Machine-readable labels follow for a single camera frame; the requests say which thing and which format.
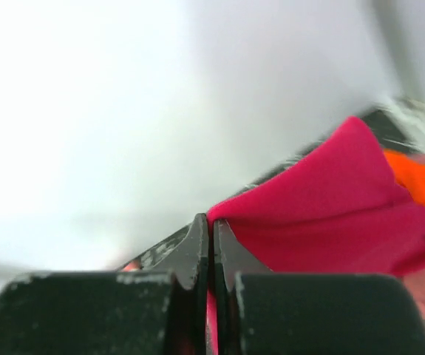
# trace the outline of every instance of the pink object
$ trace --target pink object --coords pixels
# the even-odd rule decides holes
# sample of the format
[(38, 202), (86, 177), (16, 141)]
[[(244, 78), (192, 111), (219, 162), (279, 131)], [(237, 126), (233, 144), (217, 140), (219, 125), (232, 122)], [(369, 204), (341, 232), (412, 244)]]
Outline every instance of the pink object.
[[(274, 271), (403, 276), (425, 268), (425, 208), (396, 184), (378, 141), (355, 117), (291, 169), (219, 203), (207, 218), (227, 219)], [(214, 309), (210, 298), (216, 333)]]

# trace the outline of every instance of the red cloth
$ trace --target red cloth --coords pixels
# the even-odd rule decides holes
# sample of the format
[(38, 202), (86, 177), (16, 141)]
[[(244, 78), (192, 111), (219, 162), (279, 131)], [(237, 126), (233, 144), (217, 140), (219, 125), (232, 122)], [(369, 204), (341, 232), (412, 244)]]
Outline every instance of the red cloth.
[[(403, 276), (425, 268), (425, 208), (395, 182), (358, 118), (292, 168), (214, 206), (207, 218), (227, 219), (238, 241), (274, 271)], [(209, 325), (215, 331), (213, 317)]]

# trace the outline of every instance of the magenta cloth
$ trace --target magenta cloth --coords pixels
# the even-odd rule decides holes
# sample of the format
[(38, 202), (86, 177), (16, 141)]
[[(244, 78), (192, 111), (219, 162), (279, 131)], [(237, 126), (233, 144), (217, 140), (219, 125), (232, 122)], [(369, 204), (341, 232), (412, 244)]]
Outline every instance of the magenta cloth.
[(273, 271), (403, 276), (425, 268), (425, 208), (395, 182), (378, 141), (355, 117), (295, 166), (219, 203), (207, 218), (227, 219)]

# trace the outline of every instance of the pink fabric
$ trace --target pink fabric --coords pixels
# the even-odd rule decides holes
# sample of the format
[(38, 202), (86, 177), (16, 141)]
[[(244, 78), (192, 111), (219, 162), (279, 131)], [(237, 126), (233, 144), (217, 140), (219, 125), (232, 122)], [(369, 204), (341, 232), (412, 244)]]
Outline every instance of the pink fabric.
[[(402, 276), (425, 268), (425, 208), (396, 184), (358, 118), (291, 169), (214, 206), (207, 218), (226, 218), (238, 241), (274, 271)], [(216, 332), (213, 308), (209, 299)]]

